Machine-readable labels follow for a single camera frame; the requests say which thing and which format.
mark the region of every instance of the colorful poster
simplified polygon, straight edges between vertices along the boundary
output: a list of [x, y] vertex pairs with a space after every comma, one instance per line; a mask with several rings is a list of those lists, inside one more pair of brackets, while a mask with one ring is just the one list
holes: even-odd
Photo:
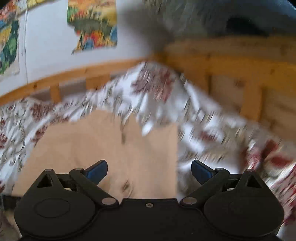
[[18, 20], [12, 21], [0, 30], [0, 81], [5, 77], [18, 74]]
[[69, 0], [67, 22], [79, 36], [73, 53], [117, 45], [115, 0]]
[[17, 15], [46, 0], [11, 0], [0, 10], [0, 29]]

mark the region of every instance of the white wall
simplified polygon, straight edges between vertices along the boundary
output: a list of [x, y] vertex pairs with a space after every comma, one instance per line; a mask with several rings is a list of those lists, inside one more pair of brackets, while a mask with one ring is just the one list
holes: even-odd
[[[160, 51], [172, 40], [166, 30], [148, 15], [141, 0], [117, 0], [117, 47], [72, 55], [79, 36], [75, 34], [74, 28], [67, 24], [67, 6], [68, 0], [56, 0], [29, 10], [25, 43], [25, 15], [22, 15], [19, 41], [20, 74], [0, 82], [0, 95], [61, 71], [105, 61], [149, 56]], [[21, 55], [24, 45], [25, 58]]]

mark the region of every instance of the patterned fabric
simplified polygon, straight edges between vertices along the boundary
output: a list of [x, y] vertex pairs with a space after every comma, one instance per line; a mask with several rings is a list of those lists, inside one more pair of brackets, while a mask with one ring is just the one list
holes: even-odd
[[122, 142], [124, 124], [132, 113], [143, 135], [170, 122], [178, 124], [178, 197], [198, 187], [191, 175], [191, 162], [196, 158], [231, 173], [257, 168], [284, 206], [285, 217], [290, 217], [296, 193], [295, 146], [238, 115], [224, 113], [184, 77], [156, 63], [139, 64], [83, 98], [59, 104], [26, 98], [0, 107], [0, 180], [5, 184], [4, 192], [12, 191], [32, 148], [49, 125], [77, 121], [96, 109], [121, 117]]

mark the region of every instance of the torn poster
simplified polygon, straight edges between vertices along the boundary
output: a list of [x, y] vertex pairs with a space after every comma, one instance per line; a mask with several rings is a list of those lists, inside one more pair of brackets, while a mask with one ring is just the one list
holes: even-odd
[[67, 22], [80, 36], [73, 53], [117, 45], [115, 0], [69, 0]]
[[44, 1], [46, 0], [11, 0], [0, 10], [0, 29], [25, 10]]
[[0, 30], [0, 81], [20, 71], [18, 61], [19, 21], [14, 20]]

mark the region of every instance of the wooden bed frame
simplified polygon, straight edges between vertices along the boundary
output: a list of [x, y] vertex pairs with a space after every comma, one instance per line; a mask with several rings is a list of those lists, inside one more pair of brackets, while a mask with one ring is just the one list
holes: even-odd
[[163, 53], [150, 58], [108, 62], [58, 73], [1, 96], [0, 105], [46, 88], [50, 89], [52, 101], [60, 102], [59, 84], [84, 78], [87, 89], [100, 88], [110, 80], [111, 73], [118, 73], [141, 61], [157, 61], [183, 72], [207, 93], [214, 84], [212, 76], [238, 79], [244, 85], [240, 114], [253, 121], [260, 120], [264, 89], [296, 96], [295, 39], [225, 37], [176, 42], [166, 47]]

